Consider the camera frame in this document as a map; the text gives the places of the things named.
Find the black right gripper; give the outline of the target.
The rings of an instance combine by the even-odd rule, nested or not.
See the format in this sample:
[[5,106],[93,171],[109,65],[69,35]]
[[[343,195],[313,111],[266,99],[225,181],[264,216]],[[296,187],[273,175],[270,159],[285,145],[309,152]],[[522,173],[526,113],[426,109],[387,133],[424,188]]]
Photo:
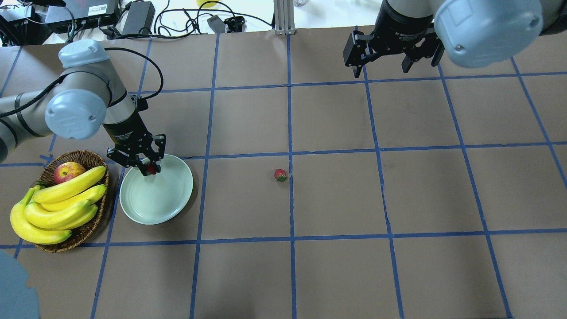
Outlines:
[[427,0],[383,0],[372,32],[352,31],[342,56],[359,79],[363,66],[383,56],[404,54],[401,67],[407,74],[422,58],[438,66],[443,53],[445,46],[434,30],[434,12]]

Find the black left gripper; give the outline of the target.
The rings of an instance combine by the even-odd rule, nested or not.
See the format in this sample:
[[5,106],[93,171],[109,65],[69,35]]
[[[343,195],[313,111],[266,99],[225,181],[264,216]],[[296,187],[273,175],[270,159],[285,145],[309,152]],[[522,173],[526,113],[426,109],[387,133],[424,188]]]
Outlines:
[[161,172],[160,161],[165,157],[166,135],[149,132],[138,112],[119,123],[103,124],[114,146],[107,157],[123,167],[135,167],[143,176]]

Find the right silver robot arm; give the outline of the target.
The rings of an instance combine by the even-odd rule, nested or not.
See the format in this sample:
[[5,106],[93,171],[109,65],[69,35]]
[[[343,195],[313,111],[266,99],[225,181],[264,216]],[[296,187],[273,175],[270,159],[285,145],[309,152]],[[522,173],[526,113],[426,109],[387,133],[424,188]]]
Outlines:
[[367,63],[400,54],[403,73],[424,58],[436,67],[444,54],[479,68],[565,30],[564,0],[384,0],[372,32],[352,31],[342,56],[356,78]]

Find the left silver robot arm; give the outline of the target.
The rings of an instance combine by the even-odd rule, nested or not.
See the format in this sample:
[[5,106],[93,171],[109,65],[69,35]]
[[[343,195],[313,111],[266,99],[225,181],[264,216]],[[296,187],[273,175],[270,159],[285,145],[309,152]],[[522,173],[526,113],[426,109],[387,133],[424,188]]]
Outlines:
[[150,133],[140,112],[162,88],[147,97],[128,93],[110,50],[92,39],[67,44],[58,53],[64,71],[47,87],[1,99],[2,161],[35,137],[86,140],[103,128],[113,142],[106,154],[110,160],[144,176],[161,172],[166,136]]

